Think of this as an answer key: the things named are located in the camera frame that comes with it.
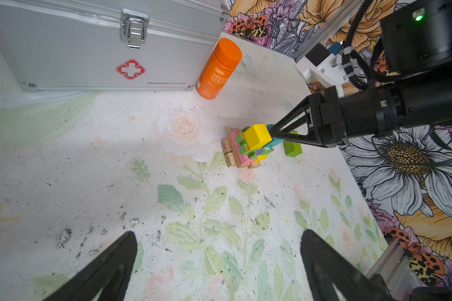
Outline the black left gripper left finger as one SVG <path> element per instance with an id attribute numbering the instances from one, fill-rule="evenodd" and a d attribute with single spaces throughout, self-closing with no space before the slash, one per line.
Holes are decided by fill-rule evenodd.
<path id="1" fill-rule="evenodd" d="M 128 231 L 46 300 L 124 300 L 138 252 Z"/>

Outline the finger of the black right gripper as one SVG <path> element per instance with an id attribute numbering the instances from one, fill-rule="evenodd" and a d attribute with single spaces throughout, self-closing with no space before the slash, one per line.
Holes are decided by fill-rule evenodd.
<path id="1" fill-rule="evenodd" d="M 306 135 L 300 135 L 271 130 L 271 137 L 299 144 L 312 145 L 316 147 L 325 147 L 322 138 L 315 132 L 308 133 Z"/>
<path id="2" fill-rule="evenodd" d="M 321 99 L 322 94 L 305 97 L 293 110 L 272 126 L 269 130 L 270 135 L 287 135 L 293 130 L 299 131 L 298 129 L 304 125 L 308 128 L 306 135 L 319 135 Z"/>

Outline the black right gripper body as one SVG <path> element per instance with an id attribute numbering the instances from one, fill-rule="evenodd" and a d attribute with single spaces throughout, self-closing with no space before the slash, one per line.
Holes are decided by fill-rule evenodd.
<path id="1" fill-rule="evenodd" d="M 366 135 L 386 135 L 404 125 L 408 110 L 395 85 L 370 87 L 340 98 L 336 88 L 308 97 L 309 142 L 320 147 L 336 147 L 349 139 Z"/>

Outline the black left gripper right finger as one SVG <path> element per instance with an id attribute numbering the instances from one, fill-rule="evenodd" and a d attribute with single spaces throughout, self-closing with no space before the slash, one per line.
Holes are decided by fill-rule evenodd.
<path id="1" fill-rule="evenodd" d="M 392 300 L 313 230 L 301 237 L 301 258 L 314 300 Z"/>

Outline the green cube block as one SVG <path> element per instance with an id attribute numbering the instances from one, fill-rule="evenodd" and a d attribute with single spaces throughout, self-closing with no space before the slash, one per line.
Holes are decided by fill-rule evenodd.
<path id="1" fill-rule="evenodd" d="M 285 150 L 285 154 L 290 158 L 298 157 L 303 153 L 303 150 L 301 148 L 301 144 L 297 142 L 291 142 L 285 140 L 283 142 L 283 147 Z"/>

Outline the teal cube block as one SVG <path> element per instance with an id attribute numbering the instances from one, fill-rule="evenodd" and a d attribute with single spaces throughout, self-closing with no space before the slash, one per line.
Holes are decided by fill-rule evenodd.
<path id="1" fill-rule="evenodd" d="M 271 131 L 273 126 L 274 126 L 274 124 L 267 124 L 267 129 L 269 132 Z M 268 144 L 266 144 L 264 146 L 265 149 L 272 149 L 284 141 L 284 139 L 273 138 L 272 135 L 271 135 L 271 137 L 272 137 L 272 141 L 270 141 Z"/>

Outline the yellow cube block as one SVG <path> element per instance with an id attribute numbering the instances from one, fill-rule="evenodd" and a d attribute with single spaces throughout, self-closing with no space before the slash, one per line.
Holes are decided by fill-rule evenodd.
<path id="1" fill-rule="evenodd" d="M 260 149 L 272 141 L 266 124 L 252 125 L 244 132 L 244 138 L 251 150 Z"/>

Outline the yellow rectangular block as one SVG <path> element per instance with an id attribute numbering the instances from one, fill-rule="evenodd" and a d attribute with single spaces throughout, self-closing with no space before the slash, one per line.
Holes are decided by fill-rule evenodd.
<path id="1" fill-rule="evenodd" d="M 268 155 L 262 154 L 257 156 L 256 161 L 260 162 L 268 158 Z"/>

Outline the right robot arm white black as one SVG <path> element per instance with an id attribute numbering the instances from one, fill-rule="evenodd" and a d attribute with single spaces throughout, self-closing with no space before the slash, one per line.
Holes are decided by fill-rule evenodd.
<path id="1" fill-rule="evenodd" d="M 381 19 L 372 60 L 389 75 L 340 97 L 335 87 L 307 96 L 276 123 L 273 138 L 336 147 L 354 137 L 385 137 L 400 128 L 452 126 L 452 1 L 415 1 Z"/>

